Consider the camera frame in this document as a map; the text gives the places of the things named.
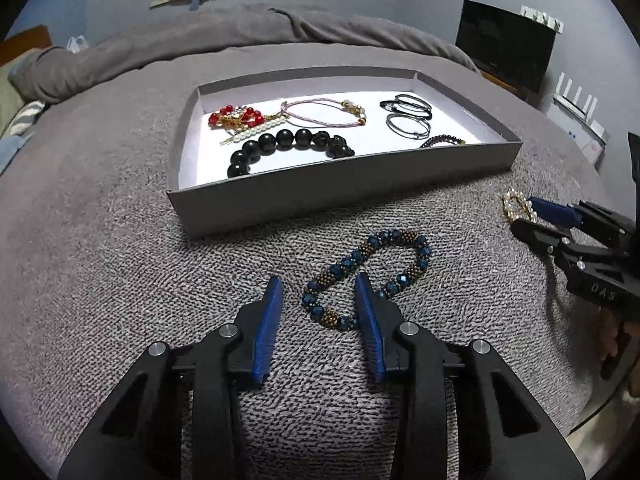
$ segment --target small dark bead bracelet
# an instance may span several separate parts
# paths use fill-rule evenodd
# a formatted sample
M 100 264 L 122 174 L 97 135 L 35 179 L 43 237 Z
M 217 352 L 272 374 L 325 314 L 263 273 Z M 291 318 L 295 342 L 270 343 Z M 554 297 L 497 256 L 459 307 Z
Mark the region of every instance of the small dark bead bracelet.
M 425 142 L 423 142 L 420 145 L 420 147 L 430 148 L 431 146 L 439 142 L 448 142 L 449 144 L 457 144 L 457 145 L 466 144 L 464 140 L 454 137 L 452 135 L 436 135 L 435 137 L 431 137 L 430 139 L 427 139 Z
M 416 282 L 426 272 L 431 261 L 431 247 L 426 236 L 418 235 L 411 230 L 380 231 L 377 235 L 371 235 L 340 262 L 330 265 L 327 270 L 306 284 L 302 293 L 302 307 L 309 313 L 311 319 L 322 326 L 335 328 L 342 332 L 359 329 L 360 323 L 357 317 L 338 314 L 335 310 L 322 306 L 318 301 L 318 295 L 355 272 L 376 251 L 389 246 L 412 247 L 415 249 L 416 259 L 376 291 L 379 298 L 394 297 Z
M 312 134 L 306 128 L 300 128 L 295 135 L 291 130 L 280 130 L 275 137 L 271 134 L 262 134 L 258 140 L 248 140 L 240 150 L 233 152 L 226 176 L 233 178 L 246 175 L 249 173 L 249 165 L 260 160 L 261 155 L 271 155 L 278 148 L 289 150 L 294 143 L 302 149 L 313 146 L 318 150 L 326 150 L 326 154 L 332 158 L 355 155 L 355 152 L 347 146 L 347 141 L 339 135 L 332 137 L 324 130 Z

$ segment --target box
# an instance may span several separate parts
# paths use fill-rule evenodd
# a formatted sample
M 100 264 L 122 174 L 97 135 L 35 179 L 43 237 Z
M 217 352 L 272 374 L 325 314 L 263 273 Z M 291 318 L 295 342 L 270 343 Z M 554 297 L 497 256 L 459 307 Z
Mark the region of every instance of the box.
M 433 107 L 431 136 L 452 135 L 465 145 L 422 148 L 424 140 L 393 133 L 381 100 L 420 96 Z M 346 138 L 356 156 L 331 160 L 323 152 L 289 150 L 263 156 L 250 174 L 226 177 L 229 157 L 241 144 L 221 146 L 226 132 L 207 126 L 209 114 L 227 104 L 273 114 L 282 101 L 310 96 L 345 98 L 365 107 L 367 124 L 323 128 Z M 301 116 L 355 117 L 321 105 L 300 105 Z M 281 128 L 295 131 L 304 123 Z M 485 110 L 442 83 L 414 70 L 383 67 L 316 67 L 265 72 L 199 86 L 178 122 L 168 161 L 168 197 L 192 238 L 362 200 L 368 196 L 508 170 L 522 142 Z

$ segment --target black monitor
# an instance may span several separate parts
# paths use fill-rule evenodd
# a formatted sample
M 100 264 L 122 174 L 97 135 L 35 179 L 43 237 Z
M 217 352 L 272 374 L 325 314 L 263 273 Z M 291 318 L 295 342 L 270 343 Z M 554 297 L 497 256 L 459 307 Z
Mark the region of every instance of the black monitor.
M 556 32 L 524 16 L 465 0 L 456 46 L 480 70 L 517 88 L 540 91 Z

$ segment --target gray blanket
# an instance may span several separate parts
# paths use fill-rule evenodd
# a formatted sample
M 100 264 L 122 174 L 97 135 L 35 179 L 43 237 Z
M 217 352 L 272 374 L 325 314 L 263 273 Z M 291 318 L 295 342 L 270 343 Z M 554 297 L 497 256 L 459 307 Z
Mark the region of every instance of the gray blanket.
M 513 171 L 189 241 L 166 197 L 166 158 L 199 84 L 306 66 L 420 70 L 523 139 Z M 591 391 L 593 309 L 505 224 L 510 187 L 607 205 L 575 143 L 538 111 L 450 60 L 371 46 L 284 44 L 153 63 L 51 107 L 0 179 L 0 407 L 53 478 L 94 411 L 149 342 L 202 338 L 286 282 L 272 374 L 243 394 L 249 478 L 388 478 L 398 392 L 367 380 L 358 333 L 310 322 L 306 280 L 370 232 L 412 227 L 433 267 L 397 296 L 440 338 L 490 341 L 567 432 Z M 366 265 L 380 283 L 410 254 Z M 353 280 L 326 294 L 353 310 Z M 451 455 L 450 478 L 455 478 Z
M 11 81 L 29 100 L 59 103 L 154 61 L 237 46 L 284 43 L 380 46 L 446 57 L 478 71 L 460 49 L 413 27 L 380 18 L 251 6 L 190 12 L 117 34 L 78 54 L 51 47 L 25 60 Z

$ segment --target gray wall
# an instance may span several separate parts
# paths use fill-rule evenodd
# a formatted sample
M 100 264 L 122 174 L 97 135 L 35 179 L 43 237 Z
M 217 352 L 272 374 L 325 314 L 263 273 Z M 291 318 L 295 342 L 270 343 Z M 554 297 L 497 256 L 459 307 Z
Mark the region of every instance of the gray wall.
M 182 12 L 185 4 L 149 9 L 153 0 L 30 0 L 10 34 L 44 23 L 55 44 L 84 34 L 91 44 L 133 25 L 157 22 Z M 600 174 L 620 212 L 635 214 L 630 176 L 628 131 L 640 132 L 640 47 L 610 0 L 477 0 L 519 12 L 521 5 L 548 12 L 565 24 L 558 35 L 545 90 L 553 90 L 567 72 L 598 97 L 594 118 L 609 131 L 609 146 Z M 395 20 L 454 42 L 463 0 L 213 0 L 205 7 L 264 2 L 310 5 L 339 14 L 365 14 Z

